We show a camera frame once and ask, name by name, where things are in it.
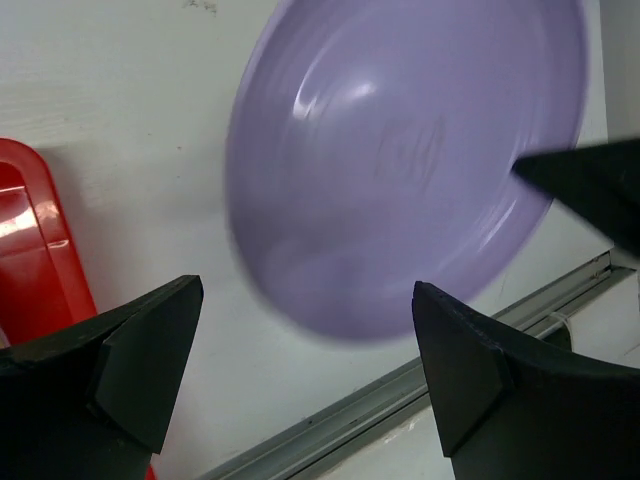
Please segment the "purple plate back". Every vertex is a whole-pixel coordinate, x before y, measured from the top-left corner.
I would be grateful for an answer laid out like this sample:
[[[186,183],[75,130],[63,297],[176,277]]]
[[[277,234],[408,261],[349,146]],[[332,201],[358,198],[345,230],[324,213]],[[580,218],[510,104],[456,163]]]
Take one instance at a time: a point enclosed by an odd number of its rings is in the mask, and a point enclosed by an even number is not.
[[[573,148],[579,1],[282,1],[226,141],[230,228],[266,302],[345,341],[411,333],[414,284],[484,290],[550,199],[513,174]]]

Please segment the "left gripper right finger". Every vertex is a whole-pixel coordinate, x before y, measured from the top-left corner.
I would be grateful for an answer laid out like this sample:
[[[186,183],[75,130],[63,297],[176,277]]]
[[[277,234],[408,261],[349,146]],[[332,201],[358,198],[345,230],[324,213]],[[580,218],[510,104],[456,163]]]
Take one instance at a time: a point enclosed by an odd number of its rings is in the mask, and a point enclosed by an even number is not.
[[[458,479],[635,479],[639,373],[558,348],[436,286],[412,314],[437,431]]]

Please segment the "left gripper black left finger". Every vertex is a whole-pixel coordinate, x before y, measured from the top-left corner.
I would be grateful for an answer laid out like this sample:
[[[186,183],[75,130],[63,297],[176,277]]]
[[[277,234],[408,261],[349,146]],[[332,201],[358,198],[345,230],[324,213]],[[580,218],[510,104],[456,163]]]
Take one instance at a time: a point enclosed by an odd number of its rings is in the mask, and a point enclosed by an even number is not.
[[[181,276],[1,352],[4,479],[142,479],[161,452],[204,300]]]

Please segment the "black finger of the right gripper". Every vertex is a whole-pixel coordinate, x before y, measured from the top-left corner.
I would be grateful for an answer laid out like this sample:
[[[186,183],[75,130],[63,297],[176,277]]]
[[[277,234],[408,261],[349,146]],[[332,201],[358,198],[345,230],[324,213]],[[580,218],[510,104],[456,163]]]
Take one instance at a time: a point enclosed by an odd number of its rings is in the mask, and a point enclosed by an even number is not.
[[[639,140],[519,157],[512,171],[639,256]]]

